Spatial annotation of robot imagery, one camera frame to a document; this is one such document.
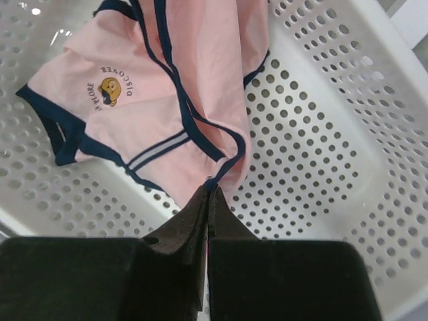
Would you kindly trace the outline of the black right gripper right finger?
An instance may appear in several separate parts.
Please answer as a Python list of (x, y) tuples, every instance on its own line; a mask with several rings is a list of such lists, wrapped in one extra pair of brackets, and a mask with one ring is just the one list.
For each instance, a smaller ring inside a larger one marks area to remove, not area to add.
[(366, 266), (343, 241), (261, 240), (221, 189), (208, 205), (212, 320), (380, 320)]

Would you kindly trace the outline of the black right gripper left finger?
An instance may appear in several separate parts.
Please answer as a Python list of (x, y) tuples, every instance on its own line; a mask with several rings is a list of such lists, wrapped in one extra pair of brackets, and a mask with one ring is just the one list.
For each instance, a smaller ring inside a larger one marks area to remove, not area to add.
[(12, 237), (1, 244), (2, 320), (196, 320), (207, 203), (199, 187), (142, 238)]

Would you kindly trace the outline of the white perforated plastic basket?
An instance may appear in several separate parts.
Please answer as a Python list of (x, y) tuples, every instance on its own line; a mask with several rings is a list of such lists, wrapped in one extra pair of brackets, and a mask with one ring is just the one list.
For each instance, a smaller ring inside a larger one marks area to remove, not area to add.
[[(97, 1), (1, 2), (1, 235), (141, 237), (178, 208), (110, 162), (57, 167), (16, 96)], [(268, 239), (360, 252), (385, 320), (427, 306), (427, 72), (376, 1), (270, 1), (232, 211)]]

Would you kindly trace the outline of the pink underwear navy trim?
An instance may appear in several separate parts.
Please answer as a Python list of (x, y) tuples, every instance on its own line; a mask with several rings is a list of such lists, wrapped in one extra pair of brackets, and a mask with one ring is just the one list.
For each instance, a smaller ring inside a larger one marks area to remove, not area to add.
[(269, 52), (265, 1), (103, 1), (17, 91), (57, 165), (93, 158), (185, 205), (249, 170), (245, 87)]

